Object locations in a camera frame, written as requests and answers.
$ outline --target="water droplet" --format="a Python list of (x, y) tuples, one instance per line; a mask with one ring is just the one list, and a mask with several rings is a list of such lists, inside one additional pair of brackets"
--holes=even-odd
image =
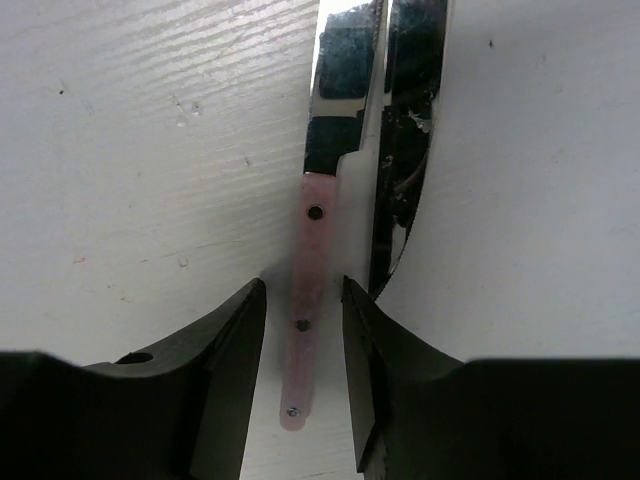
[(202, 115), (202, 105), (200, 105), (200, 102), (193, 102), (191, 104), (191, 113), (195, 117), (199, 117), (200, 115)]

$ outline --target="knife handle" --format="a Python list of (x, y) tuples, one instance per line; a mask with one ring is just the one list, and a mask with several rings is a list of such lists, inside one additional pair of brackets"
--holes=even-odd
[(302, 176), (289, 341), (280, 404), (280, 424), (289, 431), (300, 430), (311, 411), (313, 363), (337, 192), (338, 179), (333, 175), (305, 173)]

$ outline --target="reflective metal surface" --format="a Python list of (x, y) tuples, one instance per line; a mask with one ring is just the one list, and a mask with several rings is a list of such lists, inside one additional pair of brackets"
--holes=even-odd
[(382, 0), (320, 2), (304, 171), (335, 175), (360, 148)]
[(390, 0), (369, 294), (377, 297), (411, 232), (440, 90), (447, 0)]

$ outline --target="screw hole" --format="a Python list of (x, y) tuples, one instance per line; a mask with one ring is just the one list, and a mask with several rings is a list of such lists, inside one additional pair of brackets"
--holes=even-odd
[(311, 322), (309, 320), (298, 320), (296, 322), (296, 329), (299, 332), (306, 332), (311, 328)]
[(134, 363), (146, 363), (153, 360), (153, 355), (147, 352), (133, 352), (129, 355), (125, 355), (116, 363), (118, 365), (131, 365)]
[(320, 220), (322, 217), (324, 217), (324, 210), (322, 210), (321, 206), (314, 205), (313, 207), (310, 207), (309, 210), (307, 210), (307, 215), (311, 220)]

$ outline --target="black rivet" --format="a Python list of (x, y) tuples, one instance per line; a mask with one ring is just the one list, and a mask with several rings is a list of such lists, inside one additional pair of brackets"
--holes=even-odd
[(322, 217), (324, 217), (324, 210), (322, 210), (321, 206), (314, 205), (313, 207), (310, 207), (309, 210), (307, 210), (307, 215), (311, 220), (320, 220)]
[(309, 320), (298, 320), (296, 322), (296, 329), (299, 332), (306, 332), (311, 328), (311, 322)]

